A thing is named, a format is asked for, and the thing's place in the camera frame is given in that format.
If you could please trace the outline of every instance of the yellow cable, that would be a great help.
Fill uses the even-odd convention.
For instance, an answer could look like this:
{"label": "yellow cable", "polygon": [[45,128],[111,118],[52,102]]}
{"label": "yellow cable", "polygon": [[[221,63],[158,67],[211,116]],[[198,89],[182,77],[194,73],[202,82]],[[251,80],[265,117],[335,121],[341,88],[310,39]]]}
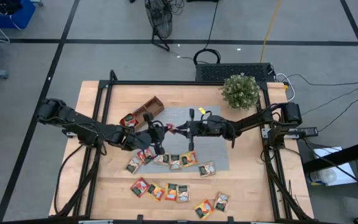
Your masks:
{"label": "yellow cable", "polygon": [[280,8],[280,6],[281,6],[281,0],[278,0],[277,6],[276,6],[276,10],[274,10],[273,18],[272,18],[272,20],[270,21],[270,24],[268,25],[268,30],[267,30],[267,33],[266,33],[266,36],[265,36],[264,46],[263,46],[263,48],[262,48],[262,54],[260,55],[260,61],[259,61],[259,63],[262,63],[262,60],[264,59],[266,40],[267,40],[267,37],[269,36],[270,30],[271,30],[272,27],[273,27],[273,23],[274,23],[274,20],[276,19],[276,15],[277,15],[277,12],[278,12],[278,9]]}

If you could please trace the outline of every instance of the gray floor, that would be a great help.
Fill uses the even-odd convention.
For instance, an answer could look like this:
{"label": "gray floor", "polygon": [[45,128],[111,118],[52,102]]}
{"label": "gray floor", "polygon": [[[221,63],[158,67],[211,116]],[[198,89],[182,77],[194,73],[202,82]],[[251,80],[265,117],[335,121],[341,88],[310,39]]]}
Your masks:
{"label": "gray floor", "polygon": [[[358,0],[347,0],[358,25]],[[59,39],[74,0],[44,0],[28,28],[9,30],[13,39]],[[211,39],[263,40],[276,1],[220,0]],[[174,16],[169,39],[208,38],[214,3],[188,3]],[[69,39],[149,39],[151,28],[144,2],[137,0],[80,0]],[[270,40],[357,41],[339,0],[283,0]],[[172,51],[192,57],[204,45],[171,45]],[[258,62],[261,45],[210,45],[222,63]],[[10,73],[0,80],[0,201],[22,146],[35,105],[55,55],[57,44],[0,44],[0,69]],[[210,55],[200,60],[214,62]],[[277,73],[298,73],[315,83],[358,81],[358,46],[268,45],[265,62]],[[48,97],[75,107],[83,80],[106,79],[110,69],[120,80],[194,80],[195,67],[150,44],[65,44],[51,81]],[[291,78],[295,102],[302,111],[318,106],[356,86],[321,87]],[[352,101],[358,91],[305,115],[303,126],[322,128]],[[314,142],[347,147],[358,143],[358,102],[324,130]],[[46,217],[62,162],[66,139],[60,130],[37,125],[22,172],[4,220]],[[352,223],[358,216],[356,199],[310,187],[315,217],[326,222]]]}

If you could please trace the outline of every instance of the gray mat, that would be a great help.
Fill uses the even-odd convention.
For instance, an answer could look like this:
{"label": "gray mat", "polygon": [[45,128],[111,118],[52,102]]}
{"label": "gray mat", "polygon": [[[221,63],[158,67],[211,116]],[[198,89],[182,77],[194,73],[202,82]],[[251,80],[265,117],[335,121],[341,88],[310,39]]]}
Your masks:
{"label": "gray mat", "polygon": [[[197,109],[198,107],[193,108],[195,109],[195,120],[200,120],[201,113]],[[165,108],[154,120],[159,120],[163,124],[172,123],[175,126],[179,126],[190,119],[189,109],[190,108]],[[218,106],[206,106],[204,110],[210,110],[212,114],[221,115],[221,109]],[[188,152],[188,143],[188,139],[181,134],[174,135],[167,132],[162,146],[165,148],[166,153],[183,154]],[[194,138],[194,145],[198,164],[213,161],[217,171],[229,170],[226,140],[217,137],[199,137]],[[150,162],[145,166],[141,166],[137,173],[198,172],[198,164],[187,168],[182,167],[181,170],[170,170],[168,166]]]}

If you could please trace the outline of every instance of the black computer box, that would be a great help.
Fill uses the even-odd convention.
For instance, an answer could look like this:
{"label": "black computer box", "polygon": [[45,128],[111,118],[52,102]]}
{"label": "black computer box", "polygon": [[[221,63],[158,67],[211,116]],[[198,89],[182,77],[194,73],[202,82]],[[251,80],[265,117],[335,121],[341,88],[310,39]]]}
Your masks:
{"label": "black computer box", "polygon": [[244,73],[257,82],[274,82],[275,72],[270,63],[197,64],[196,81],[224,82],[232,75]]}

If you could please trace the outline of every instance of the brown wooden tray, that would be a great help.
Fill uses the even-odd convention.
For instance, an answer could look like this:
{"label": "brown wooden tray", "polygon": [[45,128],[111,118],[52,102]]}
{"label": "brown wooden tray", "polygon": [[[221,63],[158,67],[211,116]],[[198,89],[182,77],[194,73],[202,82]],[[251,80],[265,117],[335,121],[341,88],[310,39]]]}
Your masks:
{"label": "brown wooden tray", "polygon": [[146,121],[143,118],[143,114],[145,113],[152,113],[153,117],[155,118],[159,113],[164,110],[164,105],[160,99],[156,96],[151,98],[148,102],[143,104],[141,107],[137,108],[132,115],[135,116],[136,121],[138,122],[134,129],[137,131],[140,127],[142,127]]}

